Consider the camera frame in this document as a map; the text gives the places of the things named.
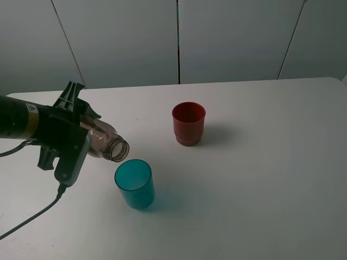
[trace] plastic bottle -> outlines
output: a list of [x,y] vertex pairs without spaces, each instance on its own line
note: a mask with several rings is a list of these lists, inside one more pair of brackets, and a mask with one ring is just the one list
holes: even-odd
[[115,162],[123,161],[127,157],[129,144],[108,123],[82,116],[80,126],[89,130],[92,137],[89,155]]

